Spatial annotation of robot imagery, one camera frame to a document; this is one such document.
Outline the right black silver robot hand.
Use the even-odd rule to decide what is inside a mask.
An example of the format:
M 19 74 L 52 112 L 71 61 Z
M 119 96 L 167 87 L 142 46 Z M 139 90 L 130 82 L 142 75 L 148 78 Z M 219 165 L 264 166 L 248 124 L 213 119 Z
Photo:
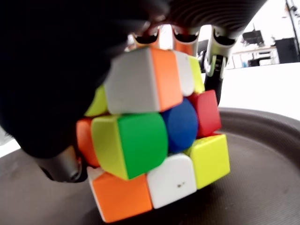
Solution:
M 0 125 L 57 182 L 87 178 L 76 123 L 130 33 L 169 23 L 242 32 L 262 0 L 3 0 Z

